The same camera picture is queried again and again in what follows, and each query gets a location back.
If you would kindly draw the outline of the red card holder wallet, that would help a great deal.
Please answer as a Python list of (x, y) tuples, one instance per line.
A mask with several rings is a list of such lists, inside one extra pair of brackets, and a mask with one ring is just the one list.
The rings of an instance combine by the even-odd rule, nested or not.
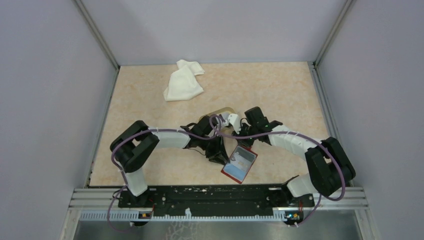
[(238, 184), (242, 184), (255, 163), (258, 154), (241, 145), (237, 145), (229, 157), (229, 162), (221, 169), (221, 173)]

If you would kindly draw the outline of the silver VIP card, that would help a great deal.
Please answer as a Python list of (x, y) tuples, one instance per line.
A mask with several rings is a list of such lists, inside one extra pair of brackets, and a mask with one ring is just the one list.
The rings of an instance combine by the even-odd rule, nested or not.
[(241, 171), (247, 173), (251, 166), (254, 164), (256, 158), (257, 154), (254, 152), (244, 147), (237, 146), (234, 150), (234, 153), (232, 154), (231, 163)]

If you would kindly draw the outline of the beige oval tray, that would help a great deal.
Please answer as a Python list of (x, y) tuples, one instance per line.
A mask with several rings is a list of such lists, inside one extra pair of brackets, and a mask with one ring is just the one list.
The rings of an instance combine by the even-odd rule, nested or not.
[(204, 114), (200, 116), (198, 120), (200, 121), (204, 116), (210, 117), (211, 115), (218, 115), (222, 117), (224, 120), (227, 120), (230, 114), (236, 114), (236, 111), (233, 108), (226, 106), (218, 110), (212, 111), (210, 113)]

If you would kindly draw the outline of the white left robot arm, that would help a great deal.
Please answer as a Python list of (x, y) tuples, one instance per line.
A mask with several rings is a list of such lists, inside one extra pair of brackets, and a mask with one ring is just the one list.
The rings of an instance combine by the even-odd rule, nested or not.
[(156, 149), (201, 149), (212, 163), (226, 165), (229, 157), (224, 139), (218, 131), (230, 126), (222, 115), (203, 116), (197, 123), (190, 123), (178, 129), (149, 127), (137, 120), (111, 144), (112, 163), (118, 167), (130, 200), (138, 207), (149, 203), (150, 193), (142, 167)]

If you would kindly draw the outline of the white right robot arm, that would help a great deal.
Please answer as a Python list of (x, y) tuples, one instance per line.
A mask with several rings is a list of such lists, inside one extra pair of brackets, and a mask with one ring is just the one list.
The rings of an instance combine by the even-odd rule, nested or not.
[(283, 148), (306, 162), (308, 173), (289, 180), (287, 189), (281, 193), (281, 199), (287, 206), (295, 206), (307, 194), (318, 193), (328, 198), (337, 190), (344, 191), (346, 184), (356, 176), (352, 163), (336, 138), (319, 140), (295, 132), (280, 121), (269, 121), (258, 106), (244, 114), (246, 122), (235, 113), (226, 118), (239, 144), (249, 148), (258, 140)]

